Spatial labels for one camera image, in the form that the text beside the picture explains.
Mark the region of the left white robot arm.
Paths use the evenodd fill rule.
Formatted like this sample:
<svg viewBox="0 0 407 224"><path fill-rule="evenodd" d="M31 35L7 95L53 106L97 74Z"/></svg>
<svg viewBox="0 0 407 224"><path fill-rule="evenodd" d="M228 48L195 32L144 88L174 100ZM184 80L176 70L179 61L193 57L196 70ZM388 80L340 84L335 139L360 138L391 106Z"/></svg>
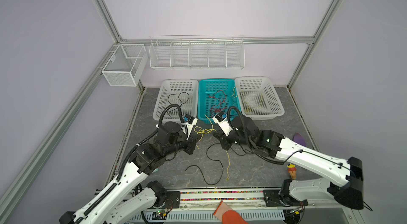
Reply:
<svg viewBox="0 0 407 224"><path fill-rule="evenodd" d="M157 181L135 197L125 197L156 169L166 163L169 155L183 151L194 153L198 141L192 132L198 119L183 115L178 104L171 104L163 111L166 114L175 108L179 122L159 122L153 133L135 145L119 166L118 174L89 203L77 211L68 211L60 219L61 224L124 224L138 212L165 203L166 189Z"/></svg>

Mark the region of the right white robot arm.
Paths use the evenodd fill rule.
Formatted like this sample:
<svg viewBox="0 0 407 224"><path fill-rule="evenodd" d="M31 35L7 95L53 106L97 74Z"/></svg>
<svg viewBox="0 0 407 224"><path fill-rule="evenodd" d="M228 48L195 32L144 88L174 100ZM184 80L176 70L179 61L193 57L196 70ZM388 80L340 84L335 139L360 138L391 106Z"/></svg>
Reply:
<svg viewBox="0 0 407 224"><path fill-rule="evenodd" d="M340 205L362 210L364 175L362 161L356 157L341 159L307 148L272 130L261 130L246 116L228 120L226 115L213 118L220 131L214 133L223 149L237 144L266 162L293 164L313 172L320 179L284 181L279 197L283 204L310 199L334 199Z"/></svg>

